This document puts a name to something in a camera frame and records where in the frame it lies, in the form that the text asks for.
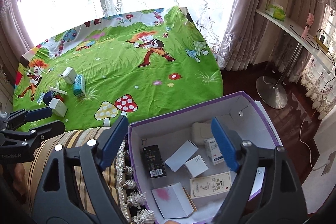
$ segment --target metal table leg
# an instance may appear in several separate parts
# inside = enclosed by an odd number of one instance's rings
[[[258,94],[270,107],[275,109],[282,109],[287,105],[287,94],[281,83],[287,73],[293,68],[296,60],[299,57],[301,49],[302,44],[298,43],[292,57],[288,61],[278,81],[268,76],[261,76],[257,79],[256,87]]]

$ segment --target striped fabric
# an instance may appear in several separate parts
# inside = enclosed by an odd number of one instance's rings
[[[32,212],[35,193],[39,184],[44,167],[48,161],[48,157],[52,152],[53,148],[57,144],[62,144],[66,148],[72,148],[81,146],[90,139],[97,139],[100,134],[107,129],[108,127],[98,127],[98,128],[89,128],[87,130],[73,130],[65,132],[62,135],[56,136],[49,140],[46,140],[42,143],[41,147],[35,151],[35,160],[33,162],[24,163],[26,170],[26,188],[27,188],[27,203]],[[104,179],[110,189],[110,192],[115,200],[115,202],[120,205],[119,194],[116,188],[116,161],[103,172]],[[78,185],[79,194],[83,203],[83,206],[86,211],[89,213],[95,214],[93,207],[88,196],[85,183],[83,180],[83,174],[81,168],[75,166],[75,175]]]

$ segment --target barcode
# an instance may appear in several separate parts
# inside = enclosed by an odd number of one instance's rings
[[[152,171],[149,171],[151,173],[151,177],[156,177],[156,176],[159,176],[159,175],[163,175],[162,173],[162,169],[156,169],[156,170],[152,170]]]

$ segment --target white tabletop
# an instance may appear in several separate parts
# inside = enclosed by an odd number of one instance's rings
[[[255,10],[256,13],[258,13],[259,15],[262,15],[263,17],[265,17],[266,19],[268,19],[269,21],[273,22],[275,25],[279,26],[281,29],[283,29],[285,32],[287,32],[289,35],[291,35],[293,38],[295,38],[300,44],[302,44],[310,53],[311,55],[313,55],[315,57],[315,59],[317,61],[319,61],[321,63],[321,65],[323,66],[323,68],[327,71],[327,73],[331,73],[332,68],[334,67],[333,63],[331,62],[331,60],[325,55],[324,52],[322,52],[322,50],[317,50],[315,49],[312,45],[310,45],[306,40],[304,40],[302,37],[300,37],[300,35],[303,32],[303,28],[298,25],[297,23],[295,23],[293,20],[289,19],[289,18],[285,18],[284,21],[281,20],[277,20],[273,17],[271,17],[270,15],[266,14],[265,11],[256,9]],[[299,35],[297,35],[291,28],[290,25],[293,26],[293,29],[295,30],[296,33],[298,33]],[[310,39],[314,42],[313,37],[308,34]]]

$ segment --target teal box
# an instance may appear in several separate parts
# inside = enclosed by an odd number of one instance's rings
[[[85,78],[83,75],[77,75],[73,84],[73,94],[77,98],[85,96]]]

